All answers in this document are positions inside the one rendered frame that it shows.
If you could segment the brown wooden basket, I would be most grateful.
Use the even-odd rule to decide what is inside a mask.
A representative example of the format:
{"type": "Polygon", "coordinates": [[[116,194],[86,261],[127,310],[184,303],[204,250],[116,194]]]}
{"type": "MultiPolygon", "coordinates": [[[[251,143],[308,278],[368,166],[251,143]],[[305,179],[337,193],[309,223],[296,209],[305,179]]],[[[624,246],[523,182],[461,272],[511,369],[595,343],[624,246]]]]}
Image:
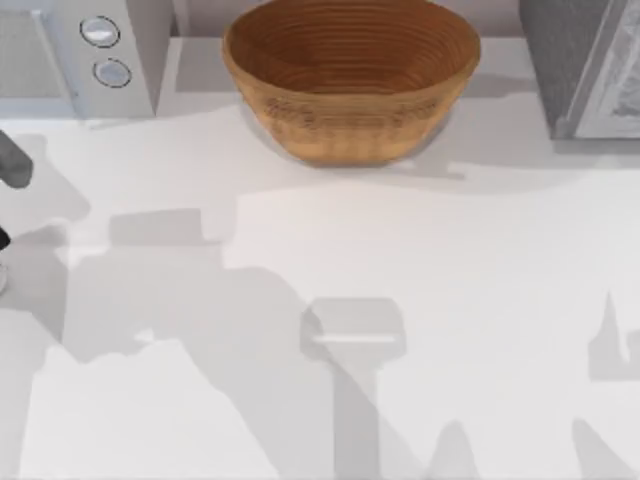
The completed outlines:
{"type": "Polygon", "coordinates": [[[323,167],[382,166],[421,144],[481,58],[476,29],[433,0],[267,0],[222,39],[258,124],[323,167]]]}

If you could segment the round silver microwave knob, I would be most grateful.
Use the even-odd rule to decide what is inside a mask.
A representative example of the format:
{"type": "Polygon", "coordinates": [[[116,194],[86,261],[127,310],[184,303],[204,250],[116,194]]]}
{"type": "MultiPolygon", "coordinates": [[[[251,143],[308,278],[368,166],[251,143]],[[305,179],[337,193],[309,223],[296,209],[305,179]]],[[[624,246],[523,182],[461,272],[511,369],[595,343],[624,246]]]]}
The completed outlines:
{"type": "Polygon", "coordinates": [[[111,48],[120,40],[118,25],[106,16],[86,18],[80,22],[82,38],[96,48],[111,48]]]}
{"type": "Polygon", "coordinates": [[[92,73],[101,85],[112,89],[124,88],[132,80],[129,67],[115,58],[95,62],[92,73]]]}

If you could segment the grey rounded object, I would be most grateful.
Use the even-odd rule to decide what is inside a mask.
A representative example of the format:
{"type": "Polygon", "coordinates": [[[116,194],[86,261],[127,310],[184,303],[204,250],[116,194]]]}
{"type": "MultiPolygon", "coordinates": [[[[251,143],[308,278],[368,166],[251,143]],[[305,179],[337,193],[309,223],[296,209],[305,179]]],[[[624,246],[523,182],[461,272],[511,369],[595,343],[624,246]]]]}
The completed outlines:
{"type": "Polygon", "coordinates": [[[34,162],[3,130],[0,130],[0,181],[12,189],[29,186],[34,162]]]}

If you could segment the pale microwave oven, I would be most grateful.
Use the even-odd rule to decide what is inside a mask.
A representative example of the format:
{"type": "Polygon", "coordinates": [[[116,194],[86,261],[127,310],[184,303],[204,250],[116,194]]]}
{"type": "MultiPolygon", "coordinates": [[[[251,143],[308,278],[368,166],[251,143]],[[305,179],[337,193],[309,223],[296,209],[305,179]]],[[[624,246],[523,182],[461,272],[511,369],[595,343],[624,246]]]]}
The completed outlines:
{"type": "Polygon", "coordinates": [[[174,27],[173,0],[0,0],[0,119],[155,116],[174,27]],[[118,25],[113,47],[82,38],[80,22],[95,16],[118,25]],[[94,78],[108,58],[131,70],[126,87],[94,78]]]}

